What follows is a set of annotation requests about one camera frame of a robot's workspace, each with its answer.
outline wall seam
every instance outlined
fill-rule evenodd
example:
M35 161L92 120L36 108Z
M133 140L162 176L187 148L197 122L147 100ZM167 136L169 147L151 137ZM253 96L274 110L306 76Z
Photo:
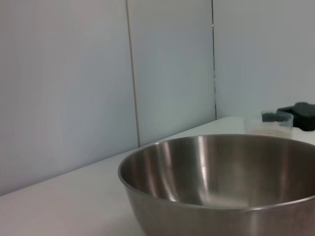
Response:
M215 30L214 30L214 11L213 11L213 0L211 0L211 10L212 10L212 44L213 44L213 78L214 78L214 89L215 89L215 118L217 117L217 87L216 87L216 60L215 60Z
M134 109L135 109L135 115L136 115L137 141L138 141L138 147L140 147L141 140L140 140L140 131L139 131L138 105L137 105L136 82L135 82L134 66L133 66L133 47L132 47L132 37L131 37L131 26L130 26L130 15L129 15L128 0L126 0L126 12L127 12L128 35L129 35L131 70L132 70L132 86L133 86L133 97L134 97Z

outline bowl rim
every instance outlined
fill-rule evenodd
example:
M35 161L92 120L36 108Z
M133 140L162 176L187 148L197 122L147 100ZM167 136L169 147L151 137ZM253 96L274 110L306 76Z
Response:
M275 140L285 140L291 143L299 143L305 146L312 146L313 148L315 148L315 145L310 144L310 143L306 143L306 142L302 142L302 141L298 141L298 140L293 140L293 139L286 139L286 138L279 138L279 137L272 137L272 136L263 136L263 135L249 135L249 134L209 134L209 135L195 135L195 136L187 136L187 137L181 137L181 138L176 138L176 139L170 139L170 140L165 140L165 141L161 141L161 142L156 142L154 144L149 144L147 146L144 146L143 148L134 151L133 153L129 154L127 157L125 157L121 163L119 164L118 167L118 177L119 180L123 183L123 185L135 192L136 194L141 195L142 197L145 198L149 198L164 204L170 204L170 205L175 205L175 206L179 206L179 207L186 207L186 208L193 208L193 209L208 209L208 210L217 210L217 211L257 211L257 210L271 210L271 209L277 209L277 208L282 208L282 207L293 207L293 206L297 206L300 204L306 204L309 202L312 202L315 199L315 195L313 196L309 196L307 198L302 198L302 199L298 199L295 201L291 201L291 202L285 202L285 203L279 203L279 204L273 204L273 205L262 205L262 206L252 206L252 207L229 207L229 206L203 206L203 205L195 205L195 204L190 204L190 203L181 203L181 202L175 202L175 201L171 201L171 200L167 200L164 198L155 198L152 195L142 192L138 189L136 189L135 187L131 186L130 184L128 184L124 178L121 175L121 169L123 164L133 155L143 151L144 149L147 148L151 148L155 145L160 145L163 143L167 143L170 141L175 141L175 140L179 140L179 139L191 139L191 138L197 138L197 137L233 137L233 136L238 136L238 137L248 137L248 136L252 136L252 137L264 137L266 139L275 139Z

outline clear plastic cup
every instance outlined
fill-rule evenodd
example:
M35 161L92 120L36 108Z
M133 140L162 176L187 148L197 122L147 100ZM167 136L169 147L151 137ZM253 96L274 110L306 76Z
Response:
M246 134L292 138L293 115L281 111L262 111L244 119Z

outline white countertop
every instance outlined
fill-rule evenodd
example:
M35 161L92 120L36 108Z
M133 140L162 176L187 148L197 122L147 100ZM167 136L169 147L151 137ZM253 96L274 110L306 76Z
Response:
M242 133L242 118L222 118L165 140ZM315 133L294 128L293 139L315 144ZM0 197L0 235L144 236L117 175L135 150Z

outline white wall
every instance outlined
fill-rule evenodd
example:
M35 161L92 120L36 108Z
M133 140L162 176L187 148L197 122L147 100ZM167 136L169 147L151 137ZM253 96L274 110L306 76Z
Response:
M0 1L0 194L135 147L125 0Z
M141 144L215 119L210 0L128 0Z
M315 103L315 2L214 0L218 117Z

